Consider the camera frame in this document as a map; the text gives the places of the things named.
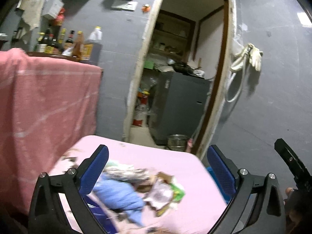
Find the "blue plastic trash bucket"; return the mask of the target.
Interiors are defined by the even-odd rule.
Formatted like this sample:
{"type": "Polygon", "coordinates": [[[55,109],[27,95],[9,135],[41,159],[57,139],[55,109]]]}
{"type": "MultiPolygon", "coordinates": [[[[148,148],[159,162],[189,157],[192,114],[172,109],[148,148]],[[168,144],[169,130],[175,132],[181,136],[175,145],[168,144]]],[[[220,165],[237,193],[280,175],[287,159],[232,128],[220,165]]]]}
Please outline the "blue plastic trash bucket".
{"type": "Polygon", "coordinates": [[[216,175],[215,175],[213,169],[212,169],[210,166],[208,166],[208,167],[206,168],[206,170],[208,171],[209,175],[213,178],[214,182],[216,183],[216,185],[217,185],[217,187],[218,187],[220,193],[222,194],[222,196],[223,196],[225,202],[226,202],[227,204],[229,204],[229,202],[230,202],[230,200],[232,199],[232,197],[229,196],[229,195],[227,195],[227,194],[223,191],[223,189],[222,189],[222,187],[221,187],[221,184],[219,183],[219,181],[218,181],[218,179],[217,179],[217,177],[216,177],[216,175]]]}

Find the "pink floral tablecloth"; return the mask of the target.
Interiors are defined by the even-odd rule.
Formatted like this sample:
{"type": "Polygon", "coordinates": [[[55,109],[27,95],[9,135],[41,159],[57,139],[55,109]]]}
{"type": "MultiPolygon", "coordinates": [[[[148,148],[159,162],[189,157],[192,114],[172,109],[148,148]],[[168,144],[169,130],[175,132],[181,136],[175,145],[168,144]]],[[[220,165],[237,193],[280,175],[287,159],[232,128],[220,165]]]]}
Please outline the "pink floral tablecloth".
{"type": "Polygon", "coordinates": [[[117,233],[208,233],[225,210],[215,181],[189,153],[89,135],[53,153],[49,174],[76,168],[100,145],[107,146],[109,159],[87,203],[117,233]]]}

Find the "green printed torn wrapper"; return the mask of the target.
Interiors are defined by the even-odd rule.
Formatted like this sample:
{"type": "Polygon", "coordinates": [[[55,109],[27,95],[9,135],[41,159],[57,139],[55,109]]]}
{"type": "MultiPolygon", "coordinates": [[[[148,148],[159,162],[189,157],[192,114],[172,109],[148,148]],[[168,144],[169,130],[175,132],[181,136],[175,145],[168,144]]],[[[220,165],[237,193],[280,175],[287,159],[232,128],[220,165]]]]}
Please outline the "green printed torn wrapper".
{"type": "Polygon", "coordinates": [[[155,212],[156,217],[161,217],[175,209],[185,194],[184,187],[175,176],[158,172],[143,200],[155,212]]]}

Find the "stainless steel pot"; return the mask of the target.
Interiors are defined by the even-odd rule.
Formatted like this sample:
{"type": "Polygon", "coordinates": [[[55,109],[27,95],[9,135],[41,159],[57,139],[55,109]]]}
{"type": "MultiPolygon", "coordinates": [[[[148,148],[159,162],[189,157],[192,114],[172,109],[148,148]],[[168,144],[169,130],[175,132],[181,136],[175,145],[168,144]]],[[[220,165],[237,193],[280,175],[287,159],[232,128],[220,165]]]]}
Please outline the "stainless steel pot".
{"type": "Polygon", "coordinates": [[[172,151],[184,152],[187,148],[189,137],[182,134],[173,134],[168,137],[167,148],[172,151]]]}

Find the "red plaid cloth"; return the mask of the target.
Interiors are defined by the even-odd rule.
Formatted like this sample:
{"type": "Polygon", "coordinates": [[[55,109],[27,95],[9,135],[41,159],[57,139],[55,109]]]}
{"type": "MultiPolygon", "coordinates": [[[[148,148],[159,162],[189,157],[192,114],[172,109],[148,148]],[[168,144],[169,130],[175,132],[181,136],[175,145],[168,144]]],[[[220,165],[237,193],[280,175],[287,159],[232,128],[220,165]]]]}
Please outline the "red plaid cloth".
{"type": "Polygon", "coordinates": [[[1,202],[28,213],[39,173],[96,128],[98,66],[1,52],[1,202]]]}

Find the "white red sack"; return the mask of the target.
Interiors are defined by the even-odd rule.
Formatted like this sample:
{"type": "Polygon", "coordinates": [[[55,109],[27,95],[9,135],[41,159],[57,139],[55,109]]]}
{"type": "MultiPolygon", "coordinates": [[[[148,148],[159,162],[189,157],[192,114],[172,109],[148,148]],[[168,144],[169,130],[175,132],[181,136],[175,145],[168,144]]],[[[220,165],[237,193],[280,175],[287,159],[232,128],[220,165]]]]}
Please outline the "white red sack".
{"type": "Polygon", "coordinates": [[[142,126],[147,114],[148,97],[138,97],[135,105],[133,123],[134,126],[142,126]]]}

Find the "grey metal cabinet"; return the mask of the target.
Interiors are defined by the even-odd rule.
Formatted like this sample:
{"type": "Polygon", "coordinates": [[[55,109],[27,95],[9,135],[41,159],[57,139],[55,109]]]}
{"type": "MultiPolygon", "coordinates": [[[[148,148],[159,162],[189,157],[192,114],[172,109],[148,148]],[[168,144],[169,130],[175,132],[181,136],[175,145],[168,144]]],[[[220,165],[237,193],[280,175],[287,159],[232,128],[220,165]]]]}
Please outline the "grey metal cabinet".
{"type": "Polygon", "coordinates": [[[160,73],[148,123],[157,145],[166,145],[174,134],[193,135],[204,113],[210,84],[200,77],[160,73]]]}

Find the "white rubber glove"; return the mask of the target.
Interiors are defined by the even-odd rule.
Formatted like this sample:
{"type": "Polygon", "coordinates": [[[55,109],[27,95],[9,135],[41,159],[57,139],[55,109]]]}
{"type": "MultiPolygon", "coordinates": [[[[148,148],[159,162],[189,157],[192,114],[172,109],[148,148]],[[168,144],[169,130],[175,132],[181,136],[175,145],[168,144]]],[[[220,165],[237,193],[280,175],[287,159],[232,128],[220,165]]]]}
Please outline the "white rubber glove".
{"type": "Polygon", "coordinates": [[[249,51],[249,64],[257,71],[261,71],[262,65],[262,55],[263,52],[260,51],[257,47],[255,47],[252,43],[248,44],[250,51],[249,51]]]}

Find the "amber sauce bottle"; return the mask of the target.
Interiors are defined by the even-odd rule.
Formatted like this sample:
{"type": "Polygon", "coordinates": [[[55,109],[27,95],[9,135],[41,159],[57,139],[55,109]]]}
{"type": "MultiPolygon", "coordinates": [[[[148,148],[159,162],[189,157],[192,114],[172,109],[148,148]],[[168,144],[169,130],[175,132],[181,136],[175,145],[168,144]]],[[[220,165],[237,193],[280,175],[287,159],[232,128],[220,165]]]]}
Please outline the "amber sauce bottle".
{"type": "Polygon", "coordinates": [[[80,60],[82,58],[83,52],[83,43],[84,43],[84,36],[82,31],[78,31],[77,39],[74,43],[74,48],[72,52],[72,57],[80,60]]]}

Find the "dark soy sauce bottle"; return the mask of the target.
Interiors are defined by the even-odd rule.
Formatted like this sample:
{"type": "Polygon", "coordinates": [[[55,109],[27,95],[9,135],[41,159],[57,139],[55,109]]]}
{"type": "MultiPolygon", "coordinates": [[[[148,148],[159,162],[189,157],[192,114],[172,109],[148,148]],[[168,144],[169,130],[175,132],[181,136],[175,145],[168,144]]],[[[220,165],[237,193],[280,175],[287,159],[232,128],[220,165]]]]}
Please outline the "dark soy sauce bottle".
{"type": "Polygon", "coordinates": [[[67,50],[68,48],[73,46],[73,43],[74,43],[74,41],[73,41],[74,33],[75,33],[74,30],[70,31],[69,36],[68,36],[68,38],[67,38],[67,40],[65,41],[65,44],[64,44],[64,50],[67,50]]]}

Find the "green box on shelf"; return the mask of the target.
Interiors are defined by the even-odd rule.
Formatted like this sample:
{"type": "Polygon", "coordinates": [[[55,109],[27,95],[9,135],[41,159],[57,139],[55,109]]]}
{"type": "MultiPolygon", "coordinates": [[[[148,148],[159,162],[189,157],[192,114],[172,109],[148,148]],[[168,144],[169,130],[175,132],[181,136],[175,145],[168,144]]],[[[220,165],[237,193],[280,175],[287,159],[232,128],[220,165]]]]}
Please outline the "green box on shelf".
{"type": "Polygon", "coordinates": [[[154,69],[154,62],[150,61],[150,60],[146,60],[144,63],[144,69],[153,70],[154,69]]]}

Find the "beige hanging rag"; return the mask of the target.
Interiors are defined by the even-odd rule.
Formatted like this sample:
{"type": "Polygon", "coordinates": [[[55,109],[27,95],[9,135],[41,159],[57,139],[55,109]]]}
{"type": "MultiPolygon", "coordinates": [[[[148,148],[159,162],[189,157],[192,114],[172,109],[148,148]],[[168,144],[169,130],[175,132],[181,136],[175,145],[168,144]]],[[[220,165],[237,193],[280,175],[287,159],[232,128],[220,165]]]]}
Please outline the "beige hanging rag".
{"type": "Polygon", "coordinates": [[[20,9],[22,13],[22,27],[26,32],[39,27],[41,12],[45,0],[23,0],[20,9]]]}

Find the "grey wall box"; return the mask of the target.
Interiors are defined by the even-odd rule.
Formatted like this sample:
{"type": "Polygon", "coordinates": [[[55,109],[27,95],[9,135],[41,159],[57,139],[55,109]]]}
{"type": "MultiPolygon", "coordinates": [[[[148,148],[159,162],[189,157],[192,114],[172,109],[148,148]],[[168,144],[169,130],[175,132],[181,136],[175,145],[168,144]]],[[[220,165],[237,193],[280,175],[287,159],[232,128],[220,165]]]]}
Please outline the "grey wall box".
{"type": "Polygon", "coordinates": [[[63,2],[60,0],[48,0],[43,8],[42,16],[48,20],[54,20],[61,9],[63,8],[63,2]]]}

